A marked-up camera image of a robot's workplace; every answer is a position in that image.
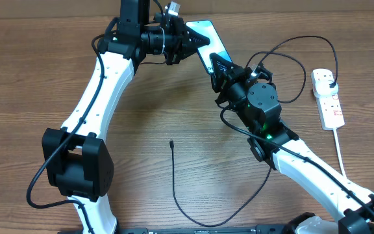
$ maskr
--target robotic hand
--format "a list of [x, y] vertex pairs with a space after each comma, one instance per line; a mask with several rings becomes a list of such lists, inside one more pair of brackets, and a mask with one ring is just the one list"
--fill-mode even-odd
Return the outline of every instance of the robotic hand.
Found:
[[[31, 206], [43, 209], [73, 203], [83, 223], [82, 233], [180, 231], [119, 229], [108, 202], [107, 192], [114, 165], [105, 145], [119, 98], [146, 54], [165, 54], [167, 65], [178, 64], [196, 53], [197, 48], [210, 43], [209, 38], [184, 24], [178, 17], [178, 9], [178, 4], [169, 4], [165, 14], [155, 15], [154, 23], [159, 23], [159, 26], [149, 26], [149, 0], [122, 0], [120, 19], [114, 18], [105, 35], [98, 37], [101, 39], [97, 48], [92, 43], [97, 63], [79, 104], [61, 129], [47, 129], [44, 133], [45, 162], [27, 191], [27, 201]], [[255, 69], [242, 68], [217, 54], [211, 54], [210, 58], [214, 69], [211, 85], [219, 93], [216, 103], [229, 102], [221, 112], [222, 121], [248, 135], [251, 151], [258, 161], [265, 161], [272, 169], [295, 180], [338, 223], [319, 220], [312, 214], [277, 226], [278, 233], [374, 233], [374, 193], [341, 176], [284, 124], [275, 85], [258, 82], [259, 79], [271, 81], [272, 73], [262, 64]], [[249, 131], [227, 122], [223, 118], [227, 110], [236, 112]], [[79, 157], [73, 153], [76, 148], [81, 148]], [[45, 168], [50, 184], [58, 187], [68, 200], [47, 205], [31, 201], [32, 187]], [[246, 231], [243, 228], [224, 231], [262, 234], [271, 233], [271, 227], [257, 225]]]

